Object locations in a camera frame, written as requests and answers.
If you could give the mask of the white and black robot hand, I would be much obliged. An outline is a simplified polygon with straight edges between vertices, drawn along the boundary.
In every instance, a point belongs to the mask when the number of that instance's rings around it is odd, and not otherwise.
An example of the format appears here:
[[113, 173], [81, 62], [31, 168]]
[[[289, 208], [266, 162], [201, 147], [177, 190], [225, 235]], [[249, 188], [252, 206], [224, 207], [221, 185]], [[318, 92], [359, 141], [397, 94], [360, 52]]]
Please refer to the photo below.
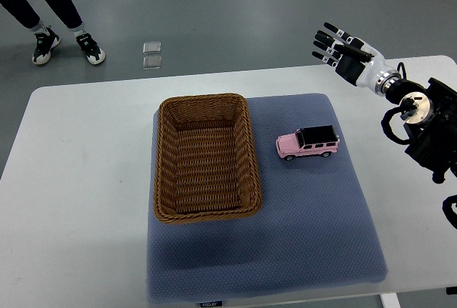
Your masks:
[[317, 31], [312, 55], [329, 65], [353, 86], [375, 89], [375, 84], [390, 69], [384, 56], [364, 40], [325, 22]]

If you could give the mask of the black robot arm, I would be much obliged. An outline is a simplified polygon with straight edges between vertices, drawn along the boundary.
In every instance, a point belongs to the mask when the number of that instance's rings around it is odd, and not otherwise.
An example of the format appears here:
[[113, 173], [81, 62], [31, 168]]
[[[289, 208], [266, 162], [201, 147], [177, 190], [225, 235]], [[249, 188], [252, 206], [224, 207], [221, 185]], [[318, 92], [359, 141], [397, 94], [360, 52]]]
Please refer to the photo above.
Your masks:
[[393, 142], [406, 145], [419, 165], [432, 171], [436, 184], [445, 173], [456, 174], [456, 91], [431, 77], [429, 86], [407, 80], [404, 63], [382, 83], [381, 93], [396, 106], [381, 120], [383, 133]]

